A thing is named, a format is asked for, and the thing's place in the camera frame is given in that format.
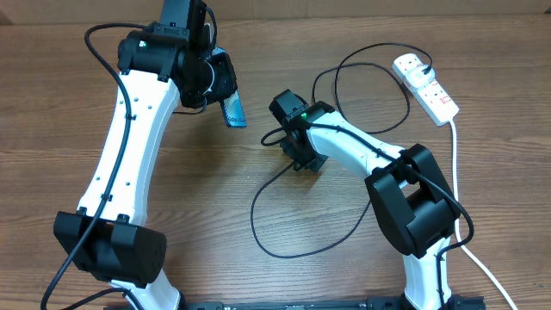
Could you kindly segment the blue Samsung Galaxy smartphone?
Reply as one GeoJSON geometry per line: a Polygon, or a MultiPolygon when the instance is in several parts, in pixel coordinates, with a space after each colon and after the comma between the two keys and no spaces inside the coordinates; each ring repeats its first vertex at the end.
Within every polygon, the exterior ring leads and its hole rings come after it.
{"type": "Polygon", "coordinates": [[[224,116],[225,124],[229,128],[245,128],[247,122],[245,119],[244,110],[240,101],[238,91],[236,90],[227,99],[221,103],[221,110],[224,116]]]}

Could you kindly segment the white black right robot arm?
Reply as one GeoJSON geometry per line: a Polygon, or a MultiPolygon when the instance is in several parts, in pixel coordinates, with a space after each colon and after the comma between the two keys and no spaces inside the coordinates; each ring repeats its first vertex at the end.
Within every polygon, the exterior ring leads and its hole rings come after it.
{"type": "Polygon", "coordinates": [[[404,258],[407,306],[448,309],[444,250],[461,212],[432,153],[420,144],[382,142],[331,105],[309,105],[291,90],[269,111],[286,134],[283,151],[300,168],[318,171],[333,158],[364,180],[379,228],[404,258]]]}

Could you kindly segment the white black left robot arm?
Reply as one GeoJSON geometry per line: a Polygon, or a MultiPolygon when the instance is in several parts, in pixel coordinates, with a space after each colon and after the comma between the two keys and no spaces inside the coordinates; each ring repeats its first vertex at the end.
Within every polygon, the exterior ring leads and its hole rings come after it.
{"type": "Polygon", "coordinates": [[[246,127],[235,71],[202,1],[167,1],[149,25],[129,24],[108,72],[118,85],[113,120],[89,187],[53,232],[66,265],[89,272],[133,309],[183,309],[164,273],[167,239],[146,227],[160,142],[173,115],[218,103],[229,127],[246,127]]]}

